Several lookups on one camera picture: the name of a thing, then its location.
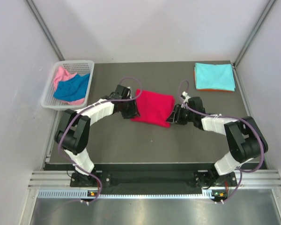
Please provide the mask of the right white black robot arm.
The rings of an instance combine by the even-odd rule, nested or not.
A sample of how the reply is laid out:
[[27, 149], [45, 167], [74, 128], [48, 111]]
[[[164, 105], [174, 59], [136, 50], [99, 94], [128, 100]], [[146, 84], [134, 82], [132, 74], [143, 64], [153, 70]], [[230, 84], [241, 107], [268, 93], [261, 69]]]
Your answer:
[[268, 145], [253, 117], [231, 118], [207, 114], [201, 98], [190, 97], [186, 92], [180, 100], [182, 103], [174, 106], [167, 122], [179, 125], [191, 122], [200, 130], [224, 135], [228, 142], [228, 153], [216, 161], [207, 173], [194, 174], [198, 187], [208, 189], [221, 185], [235, 169], [240, 169], [255, 158], [259, 158], [260, 162], [251, 172], [261, 168]]

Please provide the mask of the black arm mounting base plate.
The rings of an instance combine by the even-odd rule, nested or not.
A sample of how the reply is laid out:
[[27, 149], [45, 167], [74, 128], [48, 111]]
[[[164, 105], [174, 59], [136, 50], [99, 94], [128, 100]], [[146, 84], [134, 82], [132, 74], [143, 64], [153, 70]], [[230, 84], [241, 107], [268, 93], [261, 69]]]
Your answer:
[[80, 175], [74, 172], [71, 175], [70, 187], [89, 188], [103, 187], [103, 191], [111, 188], [132, 187], [133, 190], [150, 189], [160, 190], [158, 185], [165, 189], [166, 185], [173, 185], [174, 188], [211, 188], [211, 187], [235, 187], [237, 185], [235, 173], [229, 173], [221, 177], [212, 177], [208, 172], [199, 171], [115, 171], [97, 172], [95, 176]]

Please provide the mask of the red t shirt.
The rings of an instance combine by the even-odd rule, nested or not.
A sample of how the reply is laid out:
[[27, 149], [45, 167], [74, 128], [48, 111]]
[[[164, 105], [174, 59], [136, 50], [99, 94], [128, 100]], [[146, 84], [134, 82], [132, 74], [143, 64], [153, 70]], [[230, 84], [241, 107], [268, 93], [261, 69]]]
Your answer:
[[166, 120], [173, 112], [175, 106], [174, 96], [137, 89], [136, 95], [140, 93], [141, 95], [136, 99], [139, 116], [135, 116], [131, 121], [169, 128], [170, 123]]

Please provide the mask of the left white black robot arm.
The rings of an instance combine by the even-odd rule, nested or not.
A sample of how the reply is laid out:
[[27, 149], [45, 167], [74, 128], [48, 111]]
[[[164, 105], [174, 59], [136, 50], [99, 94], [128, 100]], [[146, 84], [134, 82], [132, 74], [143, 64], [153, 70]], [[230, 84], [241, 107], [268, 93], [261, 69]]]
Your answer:
[[118, 85], [116, 90], [97, 102], [80, 110], [64, 111], [54, 140], [74, 166], [74, 176], [92, 186], [97, 180], [95, 165], [87, 152], [90, 127], [99, 120], [121, 113], [123, 119], [132, 119], [139, 114], [131, 89]]

